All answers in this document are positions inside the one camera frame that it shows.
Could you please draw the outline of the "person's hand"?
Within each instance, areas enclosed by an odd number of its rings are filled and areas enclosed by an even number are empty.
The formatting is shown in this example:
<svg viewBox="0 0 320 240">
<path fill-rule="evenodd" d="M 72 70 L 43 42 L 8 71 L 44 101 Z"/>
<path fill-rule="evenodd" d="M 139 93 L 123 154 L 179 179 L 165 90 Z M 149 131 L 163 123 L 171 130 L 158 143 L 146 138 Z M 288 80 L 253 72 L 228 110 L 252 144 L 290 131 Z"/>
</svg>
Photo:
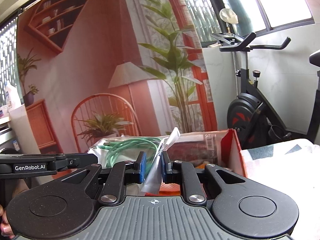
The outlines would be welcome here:
<svg viewBox="0 0 320 240">
<path fill-rule="evenodd" d="M 8 222 L 6 210 L 1 205 L 0 205 L 0 217 L 1 217 L 1 239 L 13 239 L 15 235 Z"/>
</svg>

